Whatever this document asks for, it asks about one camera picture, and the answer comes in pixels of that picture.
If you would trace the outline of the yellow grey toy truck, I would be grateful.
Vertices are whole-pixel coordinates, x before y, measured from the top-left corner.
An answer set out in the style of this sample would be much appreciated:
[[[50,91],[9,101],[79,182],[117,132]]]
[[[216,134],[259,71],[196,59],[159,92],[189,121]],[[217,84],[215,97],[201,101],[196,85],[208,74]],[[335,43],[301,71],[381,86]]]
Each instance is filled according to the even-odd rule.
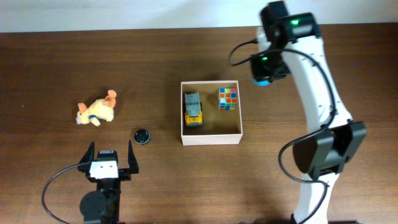
[[[185,124],[188,127],[203,125],[203,110],[199,93],[186,93],[185,97]]]

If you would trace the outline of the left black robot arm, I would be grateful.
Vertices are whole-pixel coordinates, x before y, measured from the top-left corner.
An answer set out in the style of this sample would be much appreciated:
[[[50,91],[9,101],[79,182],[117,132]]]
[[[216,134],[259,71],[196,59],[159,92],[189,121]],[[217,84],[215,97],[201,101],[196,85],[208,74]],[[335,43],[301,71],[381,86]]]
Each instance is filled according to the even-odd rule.
[[[133,174],[139,173],[132,142],[128,144],[128,168],[118,167],[116,151],[100,151],[95,154],[95,144],[91,143],[81,158],[78,170],[96,184],[96,190],[88,192],[80,202],[80,212],[84,223],[119,223],[121,182],[130,181]]]

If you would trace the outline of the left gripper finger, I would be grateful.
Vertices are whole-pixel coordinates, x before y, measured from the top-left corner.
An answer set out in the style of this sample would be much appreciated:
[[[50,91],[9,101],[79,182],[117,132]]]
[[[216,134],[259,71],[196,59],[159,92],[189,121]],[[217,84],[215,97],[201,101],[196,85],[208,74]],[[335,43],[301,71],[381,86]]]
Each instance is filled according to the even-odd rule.
[[[131,140],[129,140],[129,144],[128,144],[128,164],[129,164],[129,169],[130,170],[138,170],[139,166],[137,163],[137,159],[134,155],[134,151],[133,151],[133,146],[132,146],[132,142]]]
[[[80,164],[86,163],[86,162],[91,162],[94,159],[94,152],[95,152],[95,143],[91,142],[88,150],[85,152],[83,157],[80,160]]]

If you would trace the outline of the multicolour puzzle cube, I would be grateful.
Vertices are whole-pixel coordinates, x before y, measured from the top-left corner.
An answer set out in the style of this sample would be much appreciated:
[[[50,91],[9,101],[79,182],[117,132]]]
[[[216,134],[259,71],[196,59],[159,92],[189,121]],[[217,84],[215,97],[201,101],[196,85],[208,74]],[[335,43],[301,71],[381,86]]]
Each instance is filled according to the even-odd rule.
[[[235,110],[238,105],[237,90],[235,88],[220,88],[218,102],[220,111]]]

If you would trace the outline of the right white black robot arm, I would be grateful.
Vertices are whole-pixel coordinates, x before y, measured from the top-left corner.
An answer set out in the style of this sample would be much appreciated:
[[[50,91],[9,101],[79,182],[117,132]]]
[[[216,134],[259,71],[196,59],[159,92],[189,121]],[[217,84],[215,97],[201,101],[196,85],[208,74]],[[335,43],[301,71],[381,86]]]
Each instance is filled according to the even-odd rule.
[[[289,14],[283,1],[275,1],[260,12],[260,18],[259,52],[249,60],[253,79],[267,85],[292,75],[307,122],[308,134],[280,150],[293,149],[302,173],[288,175],[301,184],[290,222],[327,223],[332,188],[365,138],[366,127],[353,121],[336,90],[313,14]]]

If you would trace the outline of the blue toy ball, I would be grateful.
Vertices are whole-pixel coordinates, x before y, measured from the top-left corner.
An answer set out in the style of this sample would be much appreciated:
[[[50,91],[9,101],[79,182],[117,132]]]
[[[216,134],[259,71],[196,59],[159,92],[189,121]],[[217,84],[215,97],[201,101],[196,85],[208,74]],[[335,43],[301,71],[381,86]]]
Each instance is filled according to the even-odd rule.
[[[253,80],[253,82],[257,85],[257,86],[267,86],[270,84],[270,82],[268,80],[264,80],[264,81],[257,81],[257,80]]]

